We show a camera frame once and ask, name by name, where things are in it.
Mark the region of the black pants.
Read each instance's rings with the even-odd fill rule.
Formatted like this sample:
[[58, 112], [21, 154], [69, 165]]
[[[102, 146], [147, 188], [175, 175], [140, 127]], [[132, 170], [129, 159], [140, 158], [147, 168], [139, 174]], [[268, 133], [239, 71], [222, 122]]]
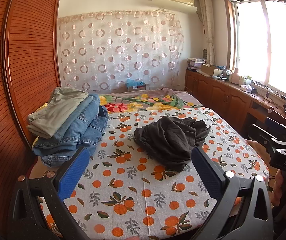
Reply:
[[163, 116], [136, 128], [134, 141], [164, 167], [182, 172], [191, 160], [192, 150], [203, 145], [210, 130], [203, 120]]

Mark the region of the blue folded jeans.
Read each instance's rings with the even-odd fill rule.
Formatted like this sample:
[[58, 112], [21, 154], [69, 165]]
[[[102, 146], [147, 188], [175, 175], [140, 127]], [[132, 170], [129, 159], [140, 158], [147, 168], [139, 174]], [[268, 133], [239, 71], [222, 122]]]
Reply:
[[69, 161], [79, 148], [93, 155], [107, 127], [108, 112], [100, 105], [98, 94], [89, 94], [71, 113], [62, 126], [49, 138], [39, 138], [33, 153], [44, 165], [59, 167]]

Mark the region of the orange fruit print bedsheet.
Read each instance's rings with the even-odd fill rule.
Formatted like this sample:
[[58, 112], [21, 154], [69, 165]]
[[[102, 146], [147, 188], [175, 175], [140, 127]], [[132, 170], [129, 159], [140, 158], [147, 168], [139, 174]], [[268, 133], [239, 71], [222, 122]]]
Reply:
[[165, 168], [134, 141], [134, 131], [164, 116], [193, 118], [210, 127], [202, 148], [223, 170], [241, 178], [269, 170], [253, 148], [213, 110], [150, 107], [111, 113], [107, 128], [64, 203], [90, 239], [165, 239], [202, 225], [215, 206], [192, 164]]

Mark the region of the olive green folded pants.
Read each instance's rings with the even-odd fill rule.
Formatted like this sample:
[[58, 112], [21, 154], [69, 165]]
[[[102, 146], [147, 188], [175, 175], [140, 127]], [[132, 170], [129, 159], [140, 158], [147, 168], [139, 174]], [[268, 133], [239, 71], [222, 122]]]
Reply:
[[48, 104], [28, 115], [28, 130], [36, 136], [51, 138], [78, 106], [88, 105], [93, 97], [82, 90], [56, 87]]

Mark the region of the wooden side cabinet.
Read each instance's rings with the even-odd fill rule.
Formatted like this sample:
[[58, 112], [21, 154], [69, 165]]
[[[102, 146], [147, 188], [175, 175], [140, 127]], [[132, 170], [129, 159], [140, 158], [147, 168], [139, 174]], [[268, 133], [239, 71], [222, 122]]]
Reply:
[[245, 138], [250, 125], [265, 128], [264, 121], [268, 117], [286, 125], [283, 107], [268, 102], [261, 95], [246, 93], [233, 83], [186, 70], [185, 90]]

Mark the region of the white plastic jug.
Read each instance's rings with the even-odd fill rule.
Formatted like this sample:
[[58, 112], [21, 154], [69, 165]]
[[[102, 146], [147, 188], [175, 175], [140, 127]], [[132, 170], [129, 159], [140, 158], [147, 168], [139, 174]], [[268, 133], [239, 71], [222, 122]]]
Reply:
[[229, 81], [235, 85], [239, 85], [238, 68], [234, 68], [234, 70], [231, 72]]

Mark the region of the floral pink blanket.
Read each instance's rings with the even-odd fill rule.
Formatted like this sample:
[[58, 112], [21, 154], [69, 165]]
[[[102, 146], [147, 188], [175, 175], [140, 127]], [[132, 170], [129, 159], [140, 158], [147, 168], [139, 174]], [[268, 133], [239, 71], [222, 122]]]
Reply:
[[188, 92], [170, 88], [103, 94], [99, 97], [108, 113], [180, 110], [203, 105]]

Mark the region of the box with blue cloth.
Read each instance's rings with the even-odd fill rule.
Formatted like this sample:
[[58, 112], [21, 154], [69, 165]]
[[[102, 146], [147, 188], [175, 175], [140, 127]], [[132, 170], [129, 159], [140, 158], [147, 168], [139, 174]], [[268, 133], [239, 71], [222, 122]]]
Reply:
[[135, 81], [133, 79], [127, 79], [125, 82], [128, 92], [137, 91], [137, 90], [146, 90], [146, 83], [143, 81]]

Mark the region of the cardboard box on cabinet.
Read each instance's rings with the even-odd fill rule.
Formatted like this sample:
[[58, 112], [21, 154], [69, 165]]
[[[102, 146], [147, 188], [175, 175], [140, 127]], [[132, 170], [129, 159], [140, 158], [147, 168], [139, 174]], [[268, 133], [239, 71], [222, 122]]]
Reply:
[[223, 73], [223, 70], [221, 68], [208, 64], [202, 64], [200, 70], [210, 76], [219, 76]]

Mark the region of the stack of books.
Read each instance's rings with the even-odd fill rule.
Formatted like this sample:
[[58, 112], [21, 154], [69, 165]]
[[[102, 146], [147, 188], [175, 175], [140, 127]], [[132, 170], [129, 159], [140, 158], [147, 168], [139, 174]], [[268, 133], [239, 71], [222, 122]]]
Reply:
[[201, 68], [203, 64], [206, 64], [206, 59], [188, 58], [187, 59], [187, 69], [191, 71], [197, 71]]

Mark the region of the circle pattern sheer curtain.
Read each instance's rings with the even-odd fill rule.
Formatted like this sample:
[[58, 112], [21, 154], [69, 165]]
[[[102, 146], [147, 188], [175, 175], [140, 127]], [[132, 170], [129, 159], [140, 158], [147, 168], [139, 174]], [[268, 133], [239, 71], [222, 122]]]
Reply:
[[160, 10], [91, 12], [58, 20], [58, 58], [66, 87], [123, 92], [128, 81], [180, 87], [184, 35], [176, 14]]

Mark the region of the beige window drape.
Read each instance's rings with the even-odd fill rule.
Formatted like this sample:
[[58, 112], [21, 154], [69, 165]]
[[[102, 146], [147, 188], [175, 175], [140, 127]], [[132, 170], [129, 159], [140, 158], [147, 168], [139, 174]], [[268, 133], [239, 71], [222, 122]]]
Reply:
[[207, 63], [215, 65], [214, 12], [212, 0], [199, 0], [203, 27], [206, 36]]

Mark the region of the wooden louvered wardrobe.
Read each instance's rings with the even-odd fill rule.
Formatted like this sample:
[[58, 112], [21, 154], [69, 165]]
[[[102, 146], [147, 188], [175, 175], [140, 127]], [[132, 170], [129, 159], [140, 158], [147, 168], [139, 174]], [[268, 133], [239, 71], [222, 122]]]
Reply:
[[17, 178], [35, 163], [28, 115], [60, 83], [59, 0], [0, 0], [0, 234]]

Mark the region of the window with wooden frame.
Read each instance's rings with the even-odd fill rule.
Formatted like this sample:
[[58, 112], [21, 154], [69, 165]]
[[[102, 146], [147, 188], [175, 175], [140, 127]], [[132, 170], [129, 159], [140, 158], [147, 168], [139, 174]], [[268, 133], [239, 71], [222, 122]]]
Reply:
[[286, 1], [224, 1], [228, 68], [286, 95]]

